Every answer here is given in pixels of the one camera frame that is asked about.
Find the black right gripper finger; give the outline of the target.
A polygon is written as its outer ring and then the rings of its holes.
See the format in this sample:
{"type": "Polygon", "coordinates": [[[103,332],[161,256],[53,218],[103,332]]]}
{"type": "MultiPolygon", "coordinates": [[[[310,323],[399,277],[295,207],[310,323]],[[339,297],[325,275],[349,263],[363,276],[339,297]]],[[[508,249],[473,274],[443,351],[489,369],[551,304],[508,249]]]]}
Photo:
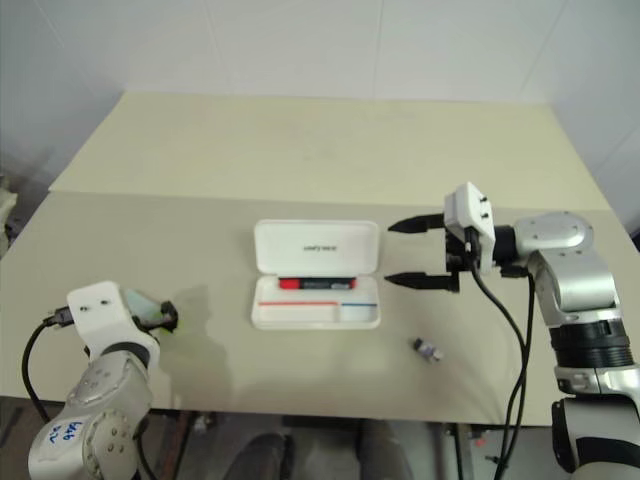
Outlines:
{"type": "Polygon", "coordinates": [[[414,217],[399,220],[389,226],[387,230],[389,232],[404,233],[404,234],[418,234],[426,233],[433,229],[444,228],[444,214],[428,214],[417,215],[414,217]]]}
{"type": "Polygon", "coordinates": [[[429,275],[425,272],[402,272],[387,275],[384,279],[394,285],[414,290],[443,290],[452,293],[460,291],[459,275],[429,275]]]}

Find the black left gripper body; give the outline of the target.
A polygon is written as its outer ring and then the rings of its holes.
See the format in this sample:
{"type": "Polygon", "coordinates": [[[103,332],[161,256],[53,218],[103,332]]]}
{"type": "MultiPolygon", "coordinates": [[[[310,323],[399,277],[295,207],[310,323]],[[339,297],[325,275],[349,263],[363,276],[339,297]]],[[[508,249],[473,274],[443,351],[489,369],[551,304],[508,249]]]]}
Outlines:
{"type": "Polygon", "coordinates": [[[124,299],[139,329],[156,329],[163,325],[164,314],[160,303],[133,289],[124,290],[124,299]]]}

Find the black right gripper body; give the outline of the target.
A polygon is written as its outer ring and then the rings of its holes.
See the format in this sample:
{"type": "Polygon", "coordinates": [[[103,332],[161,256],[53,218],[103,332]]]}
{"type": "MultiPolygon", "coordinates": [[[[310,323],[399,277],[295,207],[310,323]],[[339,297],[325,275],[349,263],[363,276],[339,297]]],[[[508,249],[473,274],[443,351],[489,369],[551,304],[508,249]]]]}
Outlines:
{"type": "Polygon", "coordinates": [[[474,227],[463,229],[462,239],[450,230],[445,230],[445,267],[449,274],[447,290],[460,292],[460,274],[480,273],[481,245],[480,234],[474,227]]]}

